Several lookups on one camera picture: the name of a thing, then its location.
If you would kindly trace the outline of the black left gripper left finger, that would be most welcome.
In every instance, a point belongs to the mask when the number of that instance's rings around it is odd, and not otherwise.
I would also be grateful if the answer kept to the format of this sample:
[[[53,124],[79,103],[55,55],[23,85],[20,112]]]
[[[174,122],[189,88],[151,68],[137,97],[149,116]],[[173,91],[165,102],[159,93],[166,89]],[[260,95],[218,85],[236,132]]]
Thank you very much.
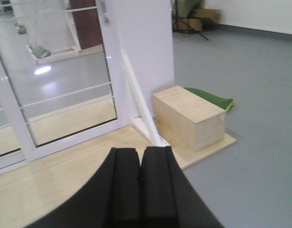
[[[111,148],[93,176],[29,228],[139,228],[140,164],[134,148]]]

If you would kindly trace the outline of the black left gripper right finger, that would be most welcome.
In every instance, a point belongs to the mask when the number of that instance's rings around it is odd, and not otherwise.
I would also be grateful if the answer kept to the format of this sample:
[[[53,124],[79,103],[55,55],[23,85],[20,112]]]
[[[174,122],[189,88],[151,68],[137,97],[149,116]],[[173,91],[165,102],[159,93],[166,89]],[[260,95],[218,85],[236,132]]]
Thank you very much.
[[[141,172],[142,227],[223,227],[182,172],[170,146],[147,147]]]

